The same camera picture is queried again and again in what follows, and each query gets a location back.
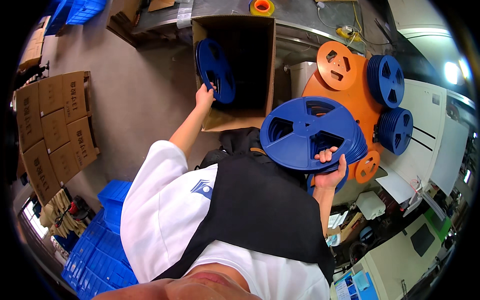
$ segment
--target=logo on shirt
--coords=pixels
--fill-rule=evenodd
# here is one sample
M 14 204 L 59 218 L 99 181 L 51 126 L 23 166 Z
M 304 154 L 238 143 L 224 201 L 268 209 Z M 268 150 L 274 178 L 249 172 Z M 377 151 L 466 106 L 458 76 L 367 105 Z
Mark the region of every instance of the logo on shirt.
M 209 182 L 210 182 L 209 180 L 200 179 L 200 181 L 194 186 L 194 188 L 190 192 L 192 193 L 197 192 L 207 197 L 208 199 L 212 200 L 213 189 L 212 187 L 207 185 L 207 183 Z

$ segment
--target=lips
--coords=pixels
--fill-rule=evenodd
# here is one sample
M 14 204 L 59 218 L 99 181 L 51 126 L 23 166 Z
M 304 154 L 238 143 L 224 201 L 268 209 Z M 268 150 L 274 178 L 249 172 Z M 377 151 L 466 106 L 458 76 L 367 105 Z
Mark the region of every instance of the lips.
M 230 287 L 231 283 L 225 279 L 225 277 L 217 274 L 217 273 L 210 273 L 210 272 L 198 272 L 190 276 L 190 278 L 205 278 L 210 281 L 219 283 L 223 286 Z

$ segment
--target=blue plastic reel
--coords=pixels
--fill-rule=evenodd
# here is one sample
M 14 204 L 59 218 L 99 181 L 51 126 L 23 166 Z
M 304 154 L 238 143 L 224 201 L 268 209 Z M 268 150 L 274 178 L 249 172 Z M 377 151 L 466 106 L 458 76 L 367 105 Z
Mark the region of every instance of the blue plastic reel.
M 405 82 L 402 68 L 390 55 L 374 55 L 367 65 L 367 83 L 375 101 L 396 108 L 403 99 Z
M 367 154 L 365 137 L 344 106 L 325 97 L 301 97 L 275 108 L 260 129 L 260 143 L 276 163 L 304 173 L 330 172 L 345 154 L 347 164 Z M 314 159 L 320 151 L 338 147 L 332 160 Z
M 214 98 L 224 104 L 231 103 L 235 98 L 235 80 L 222 47 L 206 38 L 198 42 L 195 55 L 198 73 L 207 89 L 212 88 L 210 82 L 213 82 L 216 86 Z
M 307 177 L 307 193 L 310 195 L 310 196 L 313 196 L 313 190 L 315 189 L 315 185 L 311 185 L 312 183 L 312 178 L 314 177 L 315 174 L 310 174 L 308 177 Z M 347 165 L 347 170 L 345 171 L 345 176 L 342 178 L 342 180 L 340 180 L 340 182 L 336 185 L 336 188 L 335 188 L 335 194 L 345 185 L 345 182 L 347 182 L 347 178 L 348 178 L 348 165 Z
M 408 109 L 395 108 L 380 116 L 378 139 L 383 147 L 395 155 L 402 154 L 413 133 L 413 116 Z

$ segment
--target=metal table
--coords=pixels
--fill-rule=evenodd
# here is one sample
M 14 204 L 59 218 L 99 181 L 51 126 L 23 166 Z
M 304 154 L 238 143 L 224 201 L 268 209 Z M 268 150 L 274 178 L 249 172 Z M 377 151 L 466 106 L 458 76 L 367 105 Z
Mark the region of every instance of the metal table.
M 192 18 L 207 15 L 218 14 L 250 14 L 248 10 L 248 0 L 194 0 L 192 8 Z M 275 11 L 273 17 L 276 19 L 277 25 L 294 29 L 307 33 L 308 39 L 316 37 L 313 42 L 303 41 L 292 36 L 295 34 L 283 35 L 278 32 L 279 38 L 290 40 L 311 46 L 319 46 L 327 40 L 338 41 L 348 44 L 349 41 L 339 37 L 334 28 L 330 28 L 323 24 L 317 16 L 316 3 L 313 0 L 273 0 Z M 353 2 L 357 11 L 357 17 L 362 24 L 362 17 L 358 3 Z M 343 25 L 355 25 L 355 15 L 353 12 L 351 1 L 328 1 L 325 2 L 326 7 L 320 10 L 322 20 L 329 26 L 341 27 Z M 132 34 L 148 33 L 151 30 L 161 29 L 163 26 L 171 25 L 177 22 L 179 4 L 175 3 L 171 7 L 163 8 L 157 11 L 149 12 L 148 8 L 144 8 L 140 14 L 140 20 L 136 27 L 133 28 Z M 351 43 L 350 47 L 360 53 L 365 53 L 365 45 L 363 43 Z

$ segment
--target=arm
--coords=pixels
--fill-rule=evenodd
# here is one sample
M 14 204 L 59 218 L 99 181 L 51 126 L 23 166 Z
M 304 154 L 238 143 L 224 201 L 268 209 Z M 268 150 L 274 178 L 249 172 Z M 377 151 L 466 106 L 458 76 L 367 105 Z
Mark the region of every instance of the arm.
M 188 156 L 190 156 L 198 132 L 202 127 L 202 121 L 207 115 L 212 102 L 215 101 L 215 98 L 213 98 L 213 89 L 207 91 L 205 84 L 197 91 L 195 98 L 197 101 L 195 108 L 169 140 L 183 151 L 187 159 Z
M 332 147 L 321 151 L 315 155 L 315 159 L 319 159 L 322 163 L 332 159 L 332 152 L 338 148 Z M 342 154 L 338 161 L 338 170 L 330 173 L 315 174 L 315 189 L 313 190 L 313 197 L 318 202 L 320 207 L 320 221 L 322 222 L 322 230 L 324 236 L 327 235 L 328 218 L 330 217 L 330 209 L 332 208 L 333 196 L 335 195 L 335 187 L 345 176 L 347 171 L 347 161 L 345 154 Z

